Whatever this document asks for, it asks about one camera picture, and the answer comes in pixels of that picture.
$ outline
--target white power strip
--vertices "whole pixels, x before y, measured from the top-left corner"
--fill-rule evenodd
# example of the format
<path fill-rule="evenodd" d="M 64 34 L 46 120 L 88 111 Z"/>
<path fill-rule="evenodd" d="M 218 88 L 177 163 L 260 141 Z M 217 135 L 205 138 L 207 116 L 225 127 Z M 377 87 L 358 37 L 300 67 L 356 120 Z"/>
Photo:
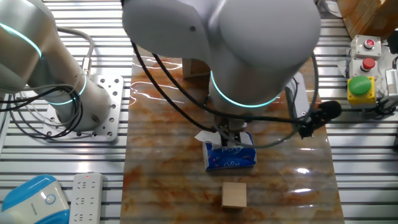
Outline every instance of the white power strip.
<path fill-rule="evenodd" d="M 102 183 L 102 174 L 77 174 L 75 176 L 69 224 L 100 223 Z"/>

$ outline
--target red button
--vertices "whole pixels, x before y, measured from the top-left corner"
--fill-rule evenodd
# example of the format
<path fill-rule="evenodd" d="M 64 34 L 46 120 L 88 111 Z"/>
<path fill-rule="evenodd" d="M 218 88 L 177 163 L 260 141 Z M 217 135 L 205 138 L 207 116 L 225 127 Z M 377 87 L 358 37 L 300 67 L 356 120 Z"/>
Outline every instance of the red button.
<path fill-rule="evenodd" d="M 373 58 L 366 58 L 363 60 L 363 67 L 365 69 L 372 69 L 376 66 L 376 61 Z"/>
<path fill-rule="evenodd" d="M 366 44 L 368 44 L 370 47 L 374 47 L 374 41 L 373 40 L 367 40 Z"/>

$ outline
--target emergency stop button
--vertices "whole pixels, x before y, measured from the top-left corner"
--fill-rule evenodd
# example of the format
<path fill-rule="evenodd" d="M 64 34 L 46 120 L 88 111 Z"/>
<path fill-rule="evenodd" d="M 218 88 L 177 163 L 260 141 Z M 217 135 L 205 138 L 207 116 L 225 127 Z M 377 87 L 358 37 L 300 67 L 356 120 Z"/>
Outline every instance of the emergency stop button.
<path fill-rule="evenodd" d="M 361 70 L 364 72 L 368 72 L 375 66 L 376 66 L 376 61 L 373 58 L 366 58 L 365 60 L 363 60 L 363 63 L 361 65 Z"/>
<path fill-rule="evenodd" d="M 371 50 L 371 49 L 373 49 L 373 47 L 375 46 L 375 44 L 376 44 L 376 43 L 375 43 L 374 40 L 369 39 L 369 40 L 365 41 L 364 46 L 365 46 L 366 49 Z"/>

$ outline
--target orange marble surface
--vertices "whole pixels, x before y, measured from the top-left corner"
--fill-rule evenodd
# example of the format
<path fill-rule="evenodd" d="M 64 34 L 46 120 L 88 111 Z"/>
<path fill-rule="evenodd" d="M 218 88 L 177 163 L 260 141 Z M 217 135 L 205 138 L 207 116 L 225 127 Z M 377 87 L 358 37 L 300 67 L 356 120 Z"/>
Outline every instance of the orange marble surface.
<path fill-rule="evenodd" d="M 147 57 L 163 90 L 201 124 L 211 126 L 203 110 L 190 103 Z M 182 79 L 181 60 L 164 59 L 173 76 L 198 99 L 208 93 L 208 77 Z M 124 165 L 122 224 L 160 223 L 344 223 L 326 129 L 314 138 L 296 135 L 278 146 L 257 150 L 250 168 L 205 171 L 200 132 L 176 112 L 134 68 Z M 313 91 L 312 63 L 301 69 L 308 97 Z M 284 94 L 264 113 L 288 118 Z M 275 141 L 289 124 L 254 122 L 248 126 L 256 144 Z M 221 208 L 223 182 L 247 183 L 248 207 Z"/>

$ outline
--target white robotic arm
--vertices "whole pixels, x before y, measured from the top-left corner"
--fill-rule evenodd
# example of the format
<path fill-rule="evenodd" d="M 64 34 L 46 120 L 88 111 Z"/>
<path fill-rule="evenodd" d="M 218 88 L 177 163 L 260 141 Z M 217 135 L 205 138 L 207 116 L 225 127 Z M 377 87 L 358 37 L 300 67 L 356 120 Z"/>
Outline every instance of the white robotic arm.
<path fill-rule="evenodd" d="M 47 85 L 75 87 L 83 105 L 76 131 L 99 126 L 109 114 L 111 100 L 105 89 L 92 82 L 60 40 L 55 19 L 41 0 L 0 0 L 0 92 L 17 93 L 26 84 L 40 94 Z M 71 96 L 44 97 L 61 122 L 74 116 Z"/>
<path fill-rule="evenodd" d="M 123 11 L 144 49 L 210 66 L 210 96 L 224 113 L 260 115 L 320 36 L 311 0 L 125 0 Z"/>

